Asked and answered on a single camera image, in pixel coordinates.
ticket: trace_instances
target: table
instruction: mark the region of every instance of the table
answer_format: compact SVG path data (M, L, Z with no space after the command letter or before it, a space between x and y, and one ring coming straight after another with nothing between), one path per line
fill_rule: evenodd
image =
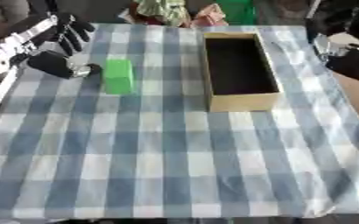
M0 218L359 214L359 117L299 26L258 31L283 96L207 113L199 31L99 24L79 63L130 59L136 93L25 70L0 111Z

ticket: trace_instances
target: robotic arm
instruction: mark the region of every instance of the robotic arm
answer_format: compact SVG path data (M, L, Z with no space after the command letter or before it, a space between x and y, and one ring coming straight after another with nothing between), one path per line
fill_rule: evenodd
M359 80L359 44L338 45L328 38L345 32L359 40L359 0L314 0L306 28L309 42L329 69Z
M46 41L58 42L68 55L72 55L73 50L81 51L75 33L88 41L88 32L93 30L91 24L69 13L32 16L13 25L9 33L0 38L0 104L17 80L20 65L37 57L32 54Z

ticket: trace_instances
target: green block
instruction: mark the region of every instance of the green block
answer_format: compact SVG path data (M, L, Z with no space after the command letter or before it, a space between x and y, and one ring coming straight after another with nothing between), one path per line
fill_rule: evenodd
M132 64L128 59L108 59L103 74L105 92L126 95L133 92Z

